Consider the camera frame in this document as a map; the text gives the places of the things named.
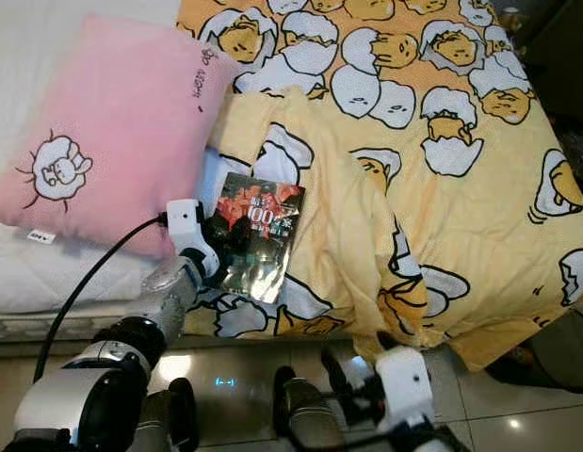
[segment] black cable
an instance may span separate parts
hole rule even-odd
[[[69,298],[67,299],[67,301],[65,301],[65,304],[61,306],[61,309],[58,311],[57,316],[55,317],[52,325],[50,326],[50,330],[48,331],[46,337],[44,338],[42,348],[40,349],[40,354],[38,355],[38,360],[36,361],[34,383],[42,378],[42,375],[44,374],[44,367],[46,366],[46,361],[48,361],[48,353],[50,351],[51,345],[53,344],[53,341],[55,340],[58,328],[60,327],[63,318],[65,318],[65,315],[69,312],[77,297],[80,295],[82,290],[84,290],[84,287],[86,287],[86,284],[89,283],[94,274],[97,271],[99,271],[99,269],[106,263],[106,261],[108,261],[113,254],[115,254],[123,245],[125,245],[125,243],[128,240],[130,240],[133,236],[138,234],[146,227],[151,226],[152,224],[155,223],[167,225],[168,224],[167,215],[165,213],[162,213],[158,217],[150,219],[149,221],[145,221],[141,225],[137,226],[137,228],[133,229],[128,234],[126,234],[118,243],[113,245],[113,247],[109,251],[107,251],[103,255],[103,257],[101,257],[101,259],[98,260],[96,264],[94,264],[94,266],[89,270],[89,272],[86,273],[84,278],[82,278],[82,281],[80,281],[78,285],[74,288],[72,294],[69,295]]]

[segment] yellow blanket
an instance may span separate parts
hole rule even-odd
[[[583,197],[486,0],[183,1],[178,26],[266,93],[222,116],[231,168],[307,188],[279,303],[207,293],[189,331],[389,330],[479,369],[583,297]]]

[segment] tiled floor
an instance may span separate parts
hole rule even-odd
[[[329,343],[342,360],[353,356],[350,342]],[[181,375],[198,399],[202,452],[290,452],[270,427],[272,380],[292,365],[323,391],[329,390],[319,362],[319,343],[205,347],[175,351],[154,371],[150,390]],[[447,423],[471,450],[583,451],[583,395],[502,384],[485,373],[471,374],[445,347],[426,353],[432,377],[436,422]],[[65,361],[54,358],[52,366]],[[17,403],[28,386],[32,359],[0,359],[0,446],[9,440]],[[346,428],[347,438],[371,434],[370,423]],[[365,451],[390,450],[386,444]]]

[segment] pink pillow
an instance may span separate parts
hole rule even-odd
[[[108,245],[192,197],[236,75],[229,56],[182,31],[89,16],[0,178],[0,222]],[[128,248],[173,253],[156,225]]]

